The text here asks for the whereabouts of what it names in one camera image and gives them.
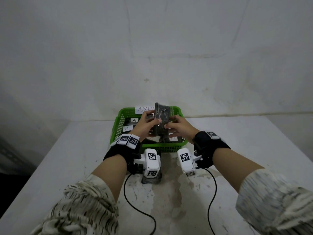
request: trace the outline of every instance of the sleeve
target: sleeve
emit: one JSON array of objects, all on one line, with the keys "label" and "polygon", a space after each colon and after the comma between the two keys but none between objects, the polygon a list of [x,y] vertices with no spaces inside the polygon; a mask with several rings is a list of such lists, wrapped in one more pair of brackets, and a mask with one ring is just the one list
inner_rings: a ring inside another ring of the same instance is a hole
[{"label": "sleeve", "polygon": [[236,209],[261,234],[313,234],[313,193],[267,169],[245,178]]},{"label": "sleeve", "polygon": [[67,186],[64,197],[32,232],[44,234],[116,234],[118,208],[111,190],[95,175]]}]

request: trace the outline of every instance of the person's left hand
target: person's left hand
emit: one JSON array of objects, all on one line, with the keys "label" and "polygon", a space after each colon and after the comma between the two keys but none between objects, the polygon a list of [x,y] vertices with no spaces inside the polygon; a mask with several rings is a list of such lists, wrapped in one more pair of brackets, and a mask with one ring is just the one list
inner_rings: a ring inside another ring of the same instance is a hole
[{"label": "person's left hand", "polygon": [[150,129],[159,123],[162,122],[161,119],[147,119],[147,115],[153,114],[154,110],[148,110],[143,112],[140,120],[130,132],[130,134],[134,134],[139,137],[139,141],[142,142],[146,137],[154,137],[152,134],[149,134]]}]

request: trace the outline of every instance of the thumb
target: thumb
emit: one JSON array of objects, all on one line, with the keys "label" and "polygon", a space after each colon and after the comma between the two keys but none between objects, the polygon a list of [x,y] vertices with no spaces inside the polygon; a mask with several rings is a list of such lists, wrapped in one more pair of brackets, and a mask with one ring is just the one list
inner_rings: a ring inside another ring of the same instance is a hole
[{"label": "thumb", "polygon": [[174,128],[177,129],[179,123],[173,123],[173,122],[169,122],[166,125],[164,125],[164,128]]},{"label": "thumb", "polygon": [[148,124],[149,124],[150,128],[152,128],[154,125],[157,125],[161,122],[162,122],[161,119],[154,119],[154,120],[150,121]]}]

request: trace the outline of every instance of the hand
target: hand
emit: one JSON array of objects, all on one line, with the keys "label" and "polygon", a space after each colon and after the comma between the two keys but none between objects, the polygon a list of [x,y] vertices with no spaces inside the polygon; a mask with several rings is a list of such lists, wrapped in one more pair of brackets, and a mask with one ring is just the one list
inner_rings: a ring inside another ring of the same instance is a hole
[{"label": "hand", "polygon": [[143,112],[140,120],[136,124],[135,128],[130,132],[139,137],[139,141],[142,142],[146,137],[154,137],[153,134],[149,134],[150,129],[162,122],[161,119],[147,119],[147,115],[153,114],[154,110],[148,110]]},{"label": "hand", "polygon": [[200,130],[192,126],[185,118],[178,115],[171,116],[170,119],[175,119],[175,121],[164,125],[164,128],[171,128],[168,132],[173,134],[170,134],[169,137],[182,136],[188,142],[194,144],[193,138]]}]

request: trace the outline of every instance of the person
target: person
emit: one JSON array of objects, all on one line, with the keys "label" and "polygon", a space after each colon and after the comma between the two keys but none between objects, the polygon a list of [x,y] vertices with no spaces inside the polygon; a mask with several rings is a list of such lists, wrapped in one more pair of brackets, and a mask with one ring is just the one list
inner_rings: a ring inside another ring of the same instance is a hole
[{"label": "person", "polygon": [[[149,121],[146,111],[130,134],[145,139],[160,123]],[[199,130],[185,118],[174,116],[165,127],[188,142]],[[260,234],[313,234],[313,193],[293,185],[280,175],[234,152],[229,147],[212,152],[216,169],[238,192],[236,209]],[[116,234],[119,211],[116,202],[127,172],[125,157],[104,161],[83,181],[65,188],[64,197],[31,234]]]}]

